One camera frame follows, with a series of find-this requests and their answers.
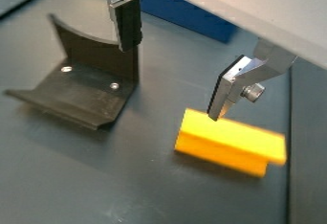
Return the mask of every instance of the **gray tabletop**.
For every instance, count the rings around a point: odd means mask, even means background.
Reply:
[[[34,88],[64,58],[46,15],[115,39],[104,0],[39,0],[0,22],[0,89]],[[263,179],[174,153],[186,107],[206,110],[218,75],[256,37],[228,45],[143,14],[140,84],[118,123],[91,131],[0,96],[3,223],[286,221],[287,170]],[[288,75],[228,117],[287,134]]]
[[[299,60],[292,67],[291,224],[327,219],[327,71]]]

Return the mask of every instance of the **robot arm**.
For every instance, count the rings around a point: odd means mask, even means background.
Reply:
[[[127,52],[142,41],[139,0],[107,0],[119,49]]]
[[[259,82],[282,75],[296,57],[280,46],[259,39],[254,59],[239,56],[219,76],[207,110],[210,118],[216,121],[243,97],[255,102],[264,91]]]

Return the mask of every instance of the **white surface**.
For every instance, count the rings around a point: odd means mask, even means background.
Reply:
[[[327,68],[327,0],[188,0]]]

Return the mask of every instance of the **black plastic bracket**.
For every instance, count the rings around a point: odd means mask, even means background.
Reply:
[[[7,94],[91,129],[112,123],[138,84],[138,47],[123,53],[116,42],[98,39],[50,16],[66,60],[34,90]]]

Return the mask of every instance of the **metal bracket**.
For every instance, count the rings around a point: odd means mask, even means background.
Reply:
[[[123,53],[116,42],[79,32],[55,15],[50,20],[67,58],[34,90],[7,94],[96,130],[116,120],[138,84],[138,47]]]
[[[262,38],[252,54],[254,59],[239,56],[219,76],[207,109],[208,116],[215,121],[242,98],[251,102],[258,100],[264,91],[259,82],[282,75],[298,57]]]

